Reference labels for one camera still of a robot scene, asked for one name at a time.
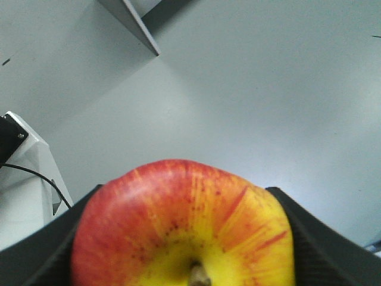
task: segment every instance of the metal bracket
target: metal bracket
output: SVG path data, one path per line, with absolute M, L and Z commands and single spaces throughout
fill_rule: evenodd
M 129 0 L 98 0 L 98 2 L 155 55 L 160 55 L 159 46 Z

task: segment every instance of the red apple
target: red apple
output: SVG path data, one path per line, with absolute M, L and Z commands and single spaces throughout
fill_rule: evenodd
M 73 286 L 295 285 L 292 233 L 266 190 L 163 160 L 104 185 L 73 243 Z

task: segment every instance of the wire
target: wire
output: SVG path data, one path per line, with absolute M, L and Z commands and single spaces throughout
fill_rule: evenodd
M 38 177 L 40 177 L 41 179 L 47 181 L 47 183 L 49 183 L 56 191 L 57 191 L 57 194 L 60 196 L 60 198 L 64 201 L 65 205 L 67 206 L 68 209 L 71 208 L 71 205 L 68 203 L 68 201 L 65 199 L 64 195 L 62 194 L 62 192 L 60 191 L 60 189 L 55 185 L 55 183 L 53 183 L 51 180 L 49 180 L 47 177 L 45 177 L 44 175 L 41 175 L 40 173 L 36 172 L 36 171 L 33 171 L 33 170 L 30 170 L 28 168 L 25 168 L 25 167 L 21 167 L 21 166 L 18 166 L 18 165 L 13 165 L 13 164 L 7 164 L 7 163 L 0 163 L 0 166 L 4 166 L 4 167 L 9 167 L 9 168 L 13 168 L 13 169 L 18 169 L 18 170 L 22 170 L 22 171 L 25 171 L 25 172 L 28 172 L 28 173 L 31 173 L 31 174 L 34 174 Z

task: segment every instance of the apple stem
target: apple stem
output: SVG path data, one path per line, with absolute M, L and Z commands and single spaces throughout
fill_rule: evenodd
M 212 281 L 210 280 L 203 265 L 199 262 L 193 263 L 190 269 L 190 277 L 188 281 L 188 286 L 211 286 L 211 285 L 212 285 Z

